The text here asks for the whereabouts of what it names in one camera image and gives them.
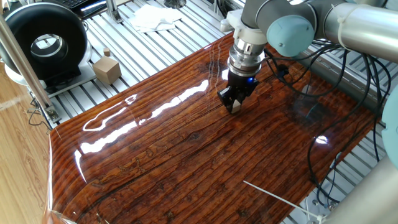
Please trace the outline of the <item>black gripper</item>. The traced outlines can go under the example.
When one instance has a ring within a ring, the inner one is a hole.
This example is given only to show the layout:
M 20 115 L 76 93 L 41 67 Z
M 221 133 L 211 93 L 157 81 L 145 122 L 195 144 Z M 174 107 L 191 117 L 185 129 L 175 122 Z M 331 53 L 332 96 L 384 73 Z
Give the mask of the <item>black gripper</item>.
M 224 107 L 230 113 L 233 113 L 233 103 L 235 101 L 234 90 L 238 92 L 236 95 L 236 101 L 242 103 L 247 96 L 252 94 L 258 84 L 259 81 L 255 77 L 242 77 L 229 71 L 228 86 L 225 89 L 218 91 L 217 95 Z

